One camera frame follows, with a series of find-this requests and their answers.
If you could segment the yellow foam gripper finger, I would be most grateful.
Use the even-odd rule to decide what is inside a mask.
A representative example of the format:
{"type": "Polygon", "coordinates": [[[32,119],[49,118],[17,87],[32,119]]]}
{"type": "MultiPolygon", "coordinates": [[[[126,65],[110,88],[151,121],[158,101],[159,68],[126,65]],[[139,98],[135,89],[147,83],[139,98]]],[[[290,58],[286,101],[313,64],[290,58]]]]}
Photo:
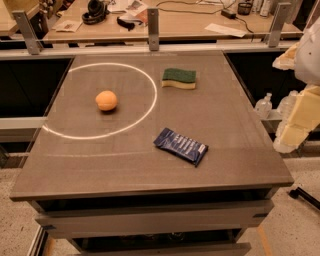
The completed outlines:
{"type": "Polygon", "coordinates": [[[273,148],[279,153],[291,153],[319,124],[320,87],[307,85],[298,93],[289,117],[278,125],[273,148]]]}
{"type": "Polygon", "coordinates": [[[283,54],[277,57],[272,66],[280,70],[293,70],[295,68],[295,56],[299,43],[289,47],[283,54]]]}

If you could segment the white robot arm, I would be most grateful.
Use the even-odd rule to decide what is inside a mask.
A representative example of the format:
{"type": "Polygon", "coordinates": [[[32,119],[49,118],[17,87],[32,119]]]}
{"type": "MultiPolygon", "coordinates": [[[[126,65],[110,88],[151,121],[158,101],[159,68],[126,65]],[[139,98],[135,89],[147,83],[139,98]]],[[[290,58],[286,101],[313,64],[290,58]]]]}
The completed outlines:
{"type": "Polygon", "coordinates": [[[273,67],[292,69],[306,87],[290,93],[282,110],[282,121],[273,147],[277,152],[297,149],[320,124],[320,17],[307,29],[300,41],[276,58],[273,67]]]}

